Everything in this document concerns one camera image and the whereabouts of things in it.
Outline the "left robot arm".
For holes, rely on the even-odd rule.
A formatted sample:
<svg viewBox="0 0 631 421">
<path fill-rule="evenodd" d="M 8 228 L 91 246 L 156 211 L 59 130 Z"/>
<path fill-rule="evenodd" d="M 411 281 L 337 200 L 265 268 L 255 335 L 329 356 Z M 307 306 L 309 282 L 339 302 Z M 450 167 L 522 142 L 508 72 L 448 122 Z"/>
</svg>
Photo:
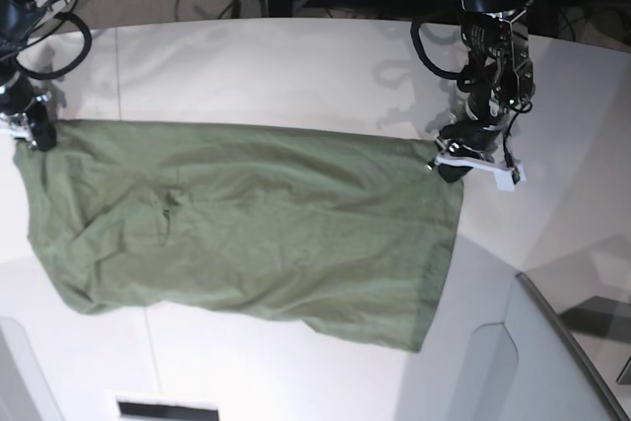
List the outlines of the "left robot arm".
<svg viewBox="0 0 631 421">
<path fill-rule="evenodd" d="M 448 183 L 472 170 L 491 174 L 498 189 L 512 191 L 525 181 L 523 164 L 511 148 L 517 118 L 530 112 L 535 92 L 528 49 L 530 0 L 456 0 L 460 38 L 467 61 L 448 71 L 428 56 L 421 37 L 423 20 L 410 34 L 421 63 L 435 76 L 453 81 L 464 105 L 435 138 L 437 155 L 428 167 Z"/>
</svg>

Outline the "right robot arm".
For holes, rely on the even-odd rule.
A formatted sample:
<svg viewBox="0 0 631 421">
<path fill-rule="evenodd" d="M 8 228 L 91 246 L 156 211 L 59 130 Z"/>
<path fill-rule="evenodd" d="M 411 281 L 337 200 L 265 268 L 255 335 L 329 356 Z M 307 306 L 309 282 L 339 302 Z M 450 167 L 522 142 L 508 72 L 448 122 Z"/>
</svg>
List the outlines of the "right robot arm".
<svg viewBox="0 0 631 421">
<path fill-rule="evenodd" d="M 78 0 L 1 0 L 1 130 L 31 148 L 47 152 L 57 135 L 48 112 L 49 91 L 33 81 L 51 81 L 68 74 L 87 57 L 92 34 L 73 9 Z M 83 47 L 67 66 L 48 73 L 30 70 L 18 56 L 35 45 L 31 37 L 48 22 L 73 24 L 83 36 Z"/>
</svg>

